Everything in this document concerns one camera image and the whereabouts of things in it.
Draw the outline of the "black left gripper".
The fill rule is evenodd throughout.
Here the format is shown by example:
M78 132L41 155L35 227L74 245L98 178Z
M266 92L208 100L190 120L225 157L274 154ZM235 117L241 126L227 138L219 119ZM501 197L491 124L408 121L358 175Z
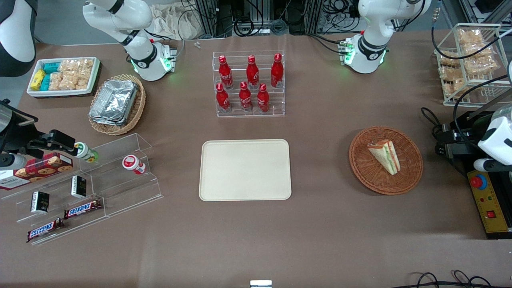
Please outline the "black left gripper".
M475 110L467 111L457 118L459 129L466 137L459 136L458 144L452 144L455 142L454 130L441 129L436 132L435 153L437 155L455 159L488 158L487 153L478 147L478 143L488 129L494 111L483 111L472 117L475 113Z

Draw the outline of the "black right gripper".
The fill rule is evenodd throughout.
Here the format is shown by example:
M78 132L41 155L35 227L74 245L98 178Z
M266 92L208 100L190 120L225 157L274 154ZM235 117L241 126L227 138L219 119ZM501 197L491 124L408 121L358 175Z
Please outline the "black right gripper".
M71 156L78 154L75 139L59 130L44 134L36 129L38 118L9 105L10 100L1 101L1 152L25 154L43 158L44 152L64 152Z

